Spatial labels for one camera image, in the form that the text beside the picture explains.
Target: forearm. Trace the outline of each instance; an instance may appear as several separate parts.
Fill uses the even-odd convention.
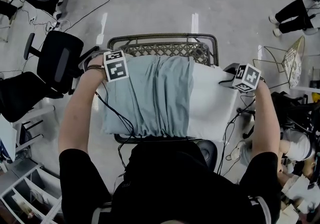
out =
[[[102,76],[96,70],[84,73],[71,97],[61,124],[59,152],[65,149],[80,149],[88,152],[91,108]]]
[[[278,155],[280,126],[270,91],[263,81],[259,81],[255,93],[252,157],[262,152],[274,152]]]

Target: gray floor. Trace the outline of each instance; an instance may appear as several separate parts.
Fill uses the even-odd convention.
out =
[[[71,24],[80,17],[99,6],[106,0],[65,0],[62,9],[66,11],[64,19]],[[303,33],[301,31],[288,33],[281,38],[275,38],[272,33],[274,25],[268,20],[268,15],[278,12],[293,0],[111,0],[93,14],[75,25],[68,32],[84,41],[84,51],[96,43],[97,35],[101,31],[101,18],[103,13],[108,13],[104,42],[114,36],[138,33],[160,32],[191,32],[192,14],[199,15],[199,33],[210,33],[217,37],[219,47],[220,66],[226,67],[232,62],[252,63],[258,57],[259,46],[269,45],[278,48],[288,48]],[[48,20],[54,21],[41,10],[36,10],[28,3],[24,7],[33,17],[37,13],[37,23]],[[68,28],[68,21],[64,21],[64,28]],[[13,26],[9,31],[9,42],[0,43],[1,62],[0,70],[22,69],[24,65],[23,52],[29,33],[36,32],[34,47],[39,47],[45,38],[42,25],[29,25],[27,13],[19,11]],[[320,41],[319,35],[306,37],[306,53],[318,54]],[[37,58],[31,58],[25,66],[25,71],[36,71]],[[263,76],[269,76],[270,71],[265,71]],[[5,73],[6,77],[17,75]],[[64,108],[69,100],[65,96],[59,100],[45,99],[41,104],[53,104],[56,107],[54,114],[44,116],[41,127],[45,139],[32,146],[32,158],[42,162],[53,172],[59,173],[58,141],[59,124],[62,121]],[[123,172],[118,156],[118,143],[111,135],[101,132],[101,112],[97,98],[94,99],[92,109],[91,130],[89,140],[89,154],[99,170],[105,184],[112,191],[116,177]],[[243,107],[240,99],[237,106]],[[226,148],[228,154],[234,145],[242,138],[242,119],[236,123],[236,129]],[[124,161],[128,157],[132,146],[122,148]],[[222,173],[227,171],[233,161],[224,162]],[[226,175],[233,182],[238,181],[245,167],[237,163]]]

